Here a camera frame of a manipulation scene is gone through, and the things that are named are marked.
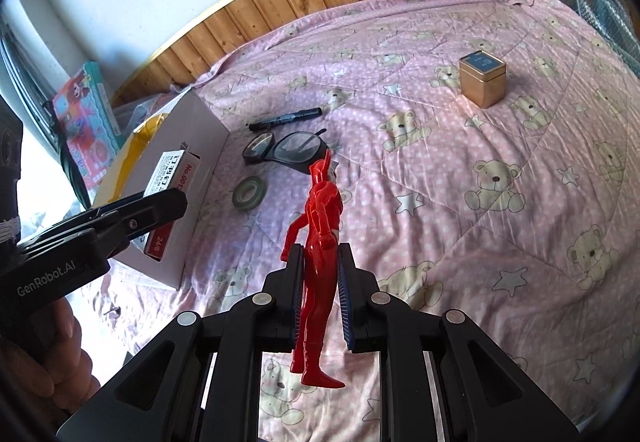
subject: blue label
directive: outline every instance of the blue label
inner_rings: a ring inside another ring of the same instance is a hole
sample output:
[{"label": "blue label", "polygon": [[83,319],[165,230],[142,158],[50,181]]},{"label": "blue label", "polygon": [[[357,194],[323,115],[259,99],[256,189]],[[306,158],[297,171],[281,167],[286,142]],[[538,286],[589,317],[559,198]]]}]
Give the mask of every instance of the blue label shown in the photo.
[{"label": "blue label", "polygon": [[499,67],[502,64],[500,61],[496,61],[494,58],[488,56],[482,51],[469,54],[463,59],[463,61],[483,74],[487,73],[489,70],[493,70],[495,67]]}]

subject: eyeglasses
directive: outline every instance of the eyeglasses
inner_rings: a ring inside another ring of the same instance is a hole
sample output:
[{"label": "eyeglasses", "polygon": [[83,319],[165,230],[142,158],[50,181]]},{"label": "eyeglasses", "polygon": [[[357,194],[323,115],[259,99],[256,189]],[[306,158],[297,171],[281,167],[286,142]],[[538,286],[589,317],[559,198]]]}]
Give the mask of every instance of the eyeglasses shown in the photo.
[{"label": "eyeglasses", "polygon": [[327,144],[320,138],[326,132],[293,132],[276,142],[271,132],[255,137],[242,152],[245,164],[258,164],[273,160],[290,168],[309,174],[309,167],[324,158]]}]

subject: tape roll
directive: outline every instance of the tape roll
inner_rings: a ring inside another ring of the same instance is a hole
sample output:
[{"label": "tape roll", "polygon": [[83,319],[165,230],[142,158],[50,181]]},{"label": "tape roll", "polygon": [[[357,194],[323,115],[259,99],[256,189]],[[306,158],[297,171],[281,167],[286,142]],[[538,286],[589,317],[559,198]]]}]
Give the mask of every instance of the tape roll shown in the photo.
[{"label": "tape roll", "polygon": [[267,186],[260,177],[247,177],[234,189],[231,202],[236,209],[249,211],[260,205],[266,193]]}]

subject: human hand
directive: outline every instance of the human hand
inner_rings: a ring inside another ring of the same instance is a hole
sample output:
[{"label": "human hand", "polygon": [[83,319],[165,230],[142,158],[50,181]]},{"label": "human hand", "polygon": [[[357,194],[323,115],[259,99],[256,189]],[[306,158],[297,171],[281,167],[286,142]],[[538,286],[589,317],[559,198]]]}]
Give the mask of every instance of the human hand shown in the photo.
[{"label": "human hand", "polygon": [[50,305],[56,339],[42,365],[9,340],[0,340],[0,354],[16,381],[31,396],[50,398],[60,409],[76,412],[100,388],[93,363],[80,348],[82,329],[65,298]]}]

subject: bed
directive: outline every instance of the bed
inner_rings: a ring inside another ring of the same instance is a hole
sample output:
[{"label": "bed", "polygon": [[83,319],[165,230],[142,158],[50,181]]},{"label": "bed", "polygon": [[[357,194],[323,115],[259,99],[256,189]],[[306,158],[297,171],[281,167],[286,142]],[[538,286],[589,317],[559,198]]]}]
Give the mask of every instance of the bed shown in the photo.
[{"label": "bed", "polygon": [[[508,65],[507,96],[487,110],[460,93],[458,59],[478,49]],[[322,106],[276,137],[327,129],[356,264],[416,310],[465,311],[574,422],[598,409],[640,347],[640,83],[574,12],[557,0],[363,0],[240,44],[190,82],[231,133],[182,287],[134,286],[113,263],[82,289],[98,313],[119,308],[105,318],[131,351],[179,311],[228,310],[282,266],[309,180],[243,165],[245,125]],[[238,212],[231,191],[253,174],[268,192]],[[376,357],[346,352],[337,297],[322,365],[346,389],[302,386],[289,362],[263,357],[262,438],[378,438]]]}]

